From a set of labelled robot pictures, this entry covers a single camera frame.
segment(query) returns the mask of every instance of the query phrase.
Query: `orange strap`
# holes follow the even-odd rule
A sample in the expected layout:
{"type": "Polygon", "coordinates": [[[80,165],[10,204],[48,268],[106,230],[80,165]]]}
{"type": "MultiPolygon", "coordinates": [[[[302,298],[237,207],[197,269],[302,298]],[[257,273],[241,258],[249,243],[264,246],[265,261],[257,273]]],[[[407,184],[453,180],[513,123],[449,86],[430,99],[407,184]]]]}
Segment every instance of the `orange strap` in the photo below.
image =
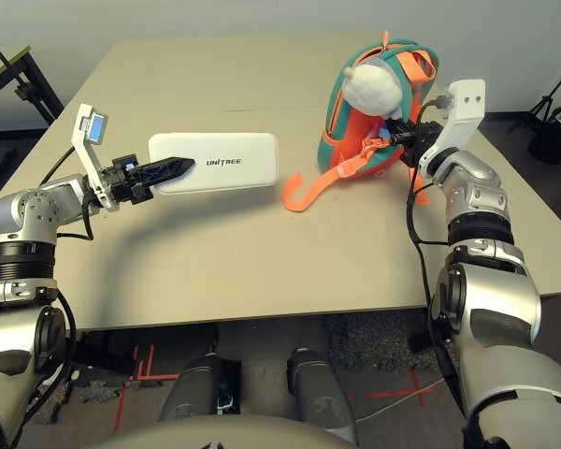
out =
{"type": "Polygon", "coordinates": [[[386,148],[389,145],[389,140],[385,138],[365,138],[362,140],[362,151],[360,151],[359,154],[332,167],[314,181],[303,199],[291,199],[293,193],[303,182],[303,176],[301,176],[300,173],[296,173],[287,182],[287,185],[284,186],[284,190],[282,191],[284,207],[293,212],[304,211],[316,200],[326,187],[341,178],[349,178],[354,175],[357,173],[357,170],[364,167],[369,162],[377,149],[386,148]]]}
{"type": "Polygon", "coordinates": [[[432,59],[427,51],[402,51],[396,55],[396,59],[398,59],[411,84],[429,82],[437,75],[437,69],[432,64],[432,59]],[[426,62],[425,67],[420,65],[416,56],[426,62]]]}

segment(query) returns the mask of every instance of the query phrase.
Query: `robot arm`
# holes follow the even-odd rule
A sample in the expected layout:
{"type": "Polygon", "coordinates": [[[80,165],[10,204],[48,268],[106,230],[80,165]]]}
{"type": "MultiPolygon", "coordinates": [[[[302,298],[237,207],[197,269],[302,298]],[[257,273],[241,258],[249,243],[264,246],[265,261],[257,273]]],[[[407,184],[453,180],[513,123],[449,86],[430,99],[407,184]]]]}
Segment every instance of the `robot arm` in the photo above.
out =
{"type": "Polygon", "coordinates": [[[105,119],[89,105],[79,109],[72,142],[87,176],[0,199],[0,447],[16,442],[37,387],[67,358],[65,316],[51,306],[59,296],[53,278],[58,228],[83,219],[89,231],[89,216],[99,208],[117,210],[123,201],[150,199],[150,186],[194,164],[170,157],[137,166],[132,154],[115,159],[112,167],[99,166],[92,143],[100,143],[105,119]]]}
{"type": "Polygon", "coordinates": [[[448,122],[419,169],[447,199],[449,255],[431,316],[456,343],[467,443],[561,447],[561,367],[532,349],[540,298],[514,246],[507,195],[492,168],[459,150],[482,119],[484,83],[455,82],[448,99],[448,122]]]}

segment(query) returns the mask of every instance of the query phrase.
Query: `tripod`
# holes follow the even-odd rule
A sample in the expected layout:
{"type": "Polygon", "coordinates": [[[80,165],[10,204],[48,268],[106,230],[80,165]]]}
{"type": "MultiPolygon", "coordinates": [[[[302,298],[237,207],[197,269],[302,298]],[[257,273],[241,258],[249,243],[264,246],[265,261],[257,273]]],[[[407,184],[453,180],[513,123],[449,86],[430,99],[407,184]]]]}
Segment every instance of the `tripod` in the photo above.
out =
{"type": "Polygon", "coordinates": [[[556,86],[551,90],[548,95],[543,95],[542,99],[532,108],[527,114],[525,114],[524,118],[515,122],[510,128],[509,131],[513,131],[517,126],[522,124],[522,122],[528,122],[530,117],[538,118],[540,111],[546,106],[546,110],[544,111],[544,116],[542,117],[541,122],[546,123],[549,119],[549,112],[551,111],[551,106],[553,105],[553,95],[557,90],[561,87],[561,80],[557,82],[556,86]]]}

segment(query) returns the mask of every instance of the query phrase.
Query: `robot forearm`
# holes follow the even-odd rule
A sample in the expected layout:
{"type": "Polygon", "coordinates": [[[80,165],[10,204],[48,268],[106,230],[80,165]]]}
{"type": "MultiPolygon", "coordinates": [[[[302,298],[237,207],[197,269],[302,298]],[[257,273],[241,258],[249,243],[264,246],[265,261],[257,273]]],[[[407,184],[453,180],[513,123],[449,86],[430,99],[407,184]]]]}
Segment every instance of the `robot forearm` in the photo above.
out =
{"type": "MultiPolygon", "coordinates": [[[[454,84],[451,108],[466,107],[463,134],[470,136],[483,104],[474,112],[468,103],[483,98],[483,83],[454,84]]],[[[450,113],[452,129],[456,117],[461,119],[450,113]]],[[[482,444],[498,439],[512,449],[561,447],[561,367],[532,349],[540,298],[514,246],[507,195],[492,168],[440,142],[420,163],[447,199],[450,253],[431,314],[447,326],[457,346],[467,441],[478,447],[492,447],[482,444]]]]}

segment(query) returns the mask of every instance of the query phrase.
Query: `black stand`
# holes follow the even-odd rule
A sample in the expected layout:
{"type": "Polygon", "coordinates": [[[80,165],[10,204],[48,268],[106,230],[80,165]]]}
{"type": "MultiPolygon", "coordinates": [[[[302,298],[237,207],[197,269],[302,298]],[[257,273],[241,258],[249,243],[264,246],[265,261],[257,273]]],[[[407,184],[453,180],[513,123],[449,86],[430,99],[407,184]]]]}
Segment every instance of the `black stand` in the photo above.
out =
{"type": "Polygon", "coordinates": [[[65,107],[52,90],[46,77],[39,70],[36,61],[34,61],[29,51],[13,62],[13,64],[0,51],[0,61],[7,69],[0,73],[0,90],[11,81],[16,80],[19,86],[15,93],[19,98],[34,105],[43,119],[48,124],[52,124],[65,107]],[[21,73],[29,81],[25,81],[21,77],[21,73]]]}
{"type": "Polygon", "coordinates": [[[546,110],[544,111],[544,116],[542,117],[541,122],[546,123],[549,120],[549,112],[551,111],[551,106],[553,105],[553,95],[557,90],[561,87],[561,80],[557,82],[557,85],[551,90],[551,93],[548,95],[543,95],[542,99],[536,104],[534,108],[532,108],[522,120],[515,122],[510,128],[510,131],[513,131],[517,126],[522,124],[523,122],[530,122],[532,119],[538,118],[540,111],[546,106],[546,110]]]}

